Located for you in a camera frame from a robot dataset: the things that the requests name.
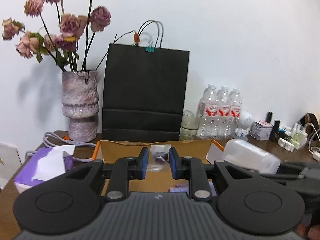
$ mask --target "white speaker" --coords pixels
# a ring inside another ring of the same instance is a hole
[[[252,125],[252,115],[246,111],[242,111],[240,113],[240,118],[237,123],[237,128],[235,130],[235,134],[233,138],[235,139],[243,139],[247,141],[248,128]]]

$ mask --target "white wall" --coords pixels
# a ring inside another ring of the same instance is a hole
[[[25,1],[0,0],[0,19],[10,16],[37,31],[41,19],[24,15]],[[86,15],[88,1],[64,0],[66,12]],[[185,109],[196,108],[208,83],[240,88],[243,109],[257,119],[273,111],[274,118],[292,125],[306,111],[320,109],[320,0],[93,0],[93,8],[98,5],[112,17],[92,44],[87,60],[92,68],[116,33],[156,19],[164,24],[163,47],[191,51]],[[55,6],[44,5],[43,17],[58,33]],[[156,28],[148,32],[155,35]],[[0,40],[0,141],[16,145],[23,156],[45,131],[67,129],[67,119],[61,113],[59,68],[50,58],[39,65],[20,57],[18,39]],[[130,44],[132,37],[121,42]],[[104,65],[99,74],[102,99]]]

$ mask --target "purple tissue box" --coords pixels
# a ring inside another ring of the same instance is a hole
[[[13,179],[13,182],[19,193],[22,193],[26,189],[39,185],[43,182],[43,180],[38,180],[38,179],[32,180],[32,178],[36,172],[38,160],[47,156],[47,154],[50,151],[51,151],[51,148],[40,148],[39,150],[37,150],[36,153],[27,161],[27,163],[15,176],[15,178]],[[72,169],[73,167],[72,156],[64,157],[64,165],[65,165],[66,171]]]

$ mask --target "circular pad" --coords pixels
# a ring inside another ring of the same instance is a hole
[[[252,211],[260,213],[271,213],[278,210],[282,201],[277,195],[271,192],[257,191],[248,194],[244,198],[245,205]]]
[[[43,212],[59,213],[72,206],[72,196],[64,192],[48,192],[36,200],[36,206]]]
[[[234,179],[219,196],[217,208],[234,228],[254,235],[277,235],[294,228],[304,215],[295,191],[269,179]]]
[[[76,231],[99,210],[100,197],[77,179],[47,181],[20,194],[13,205],[21,229],[41,235]]]

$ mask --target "white cable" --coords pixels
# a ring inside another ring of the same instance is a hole
[[[306,130],[306,128],[307,128],[309,125],[312,126],[313,129],[316,131],[316,132],[313,134],[313,136],[310,137],[310,139],[309,139],[309,145],[308,145],[308,150],[309,150],[309,152],[311,152],[312,154],[314,154],[315,152],[319,152],[319,151],[320,151],[320,148],[319,148],[319,147],[315,147],[315,146],[313,146],[313,147],[310,148],[310,145],[311,145],[311,142],[312,142],[313,138],[314,138],[316,135],[317,135],[318,140],[319,140],[319,143],[320,143],[320,137],[319,137],[319,135],[318,135],[318,132],[320,131],[320,129],[316,130],[316,128],[314,127],[314,125],[313,125],[311,122],[305,124],[304,127],[303,127],[303,129]]]
[[[43,138],[42,138],[42,142],[48,148],[53,148],[55,146],[59,146],[57,144],[54,144],[54,143],[50,142],[48,140],[49,137],[53,137],[53,138],[55,138],[57,140],[60,140],[60,141],[62,141],[64,143],[67,143],[67,144],[71,144],[71,145],[74,144],[74,145],[76,145],[76,147],[80,147],[80,146],[96,147],[96,144],[94,144],[94,143],[84,143],[84,142],[80,142],[80,141],[64,140],[60,136],[56,135],[53,132],[46,132],[44,134]],[[25,155],[25,159],[27,159],[27,157],[29,157],[29,156],[34,155],[35,153],[36,153],[35,151],[27,151],[26,155]],[[80,158],[76,158],[76,157],[73,157],[73,160],[76,161],[76,162],[85,162],[85,163],[92,161],[91,158],[89,158],[89,159],[80,159]]]

